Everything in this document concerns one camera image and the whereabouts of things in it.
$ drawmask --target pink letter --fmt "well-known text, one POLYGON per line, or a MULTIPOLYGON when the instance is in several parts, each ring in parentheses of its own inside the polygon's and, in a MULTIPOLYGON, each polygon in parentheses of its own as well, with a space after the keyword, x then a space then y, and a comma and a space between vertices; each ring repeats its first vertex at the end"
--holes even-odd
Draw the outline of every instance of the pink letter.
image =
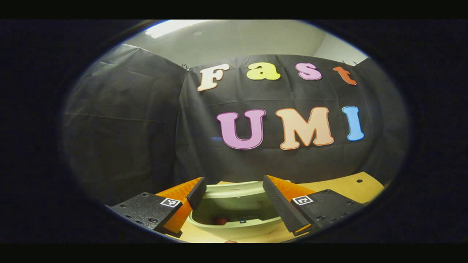
POLYGON ((249 150, 259 146, 263 141, 263 123, 262 117, 265 116, 264 110, 248 110, 245 117, 250 119, 250 128, 252 137, 242 140, 237 137, 235 131, 235 120, 239 115, 235 112, 226 112, 219 114, 216 118, 221 122, 221 134, 224 142, 231 148, 249 150))
POLYGON ((299 76, 305 80, 319 80, 322 74, 318 72, 316 67, 310 63, 298 63, 296 69, 299 70, 299 76))

